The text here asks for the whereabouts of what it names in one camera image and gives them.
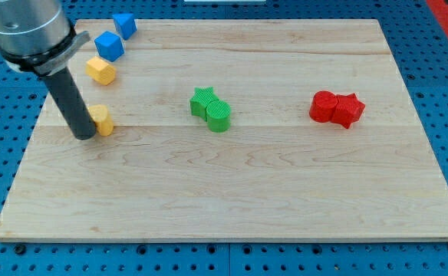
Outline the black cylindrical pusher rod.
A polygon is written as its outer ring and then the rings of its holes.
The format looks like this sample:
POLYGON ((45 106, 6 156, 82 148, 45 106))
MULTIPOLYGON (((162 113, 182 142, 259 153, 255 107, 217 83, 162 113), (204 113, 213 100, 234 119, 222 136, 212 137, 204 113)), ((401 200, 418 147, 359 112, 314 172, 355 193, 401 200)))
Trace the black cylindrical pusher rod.
POLYGON ((77 140, 88 140, 96 126, 67 67, 42 78, 51 97, 77 140))

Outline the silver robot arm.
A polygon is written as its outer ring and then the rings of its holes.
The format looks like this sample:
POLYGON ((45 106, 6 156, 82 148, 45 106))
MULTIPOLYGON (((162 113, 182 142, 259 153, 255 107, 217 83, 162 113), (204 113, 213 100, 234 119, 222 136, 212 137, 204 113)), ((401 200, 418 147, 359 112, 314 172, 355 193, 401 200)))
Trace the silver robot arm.
POLYGON ((68 69, 68 61, 89 42, 78 34, 55 0, 0 0, 0 54, 17 72, 40 77, 78 140, 96 126, 68 69))

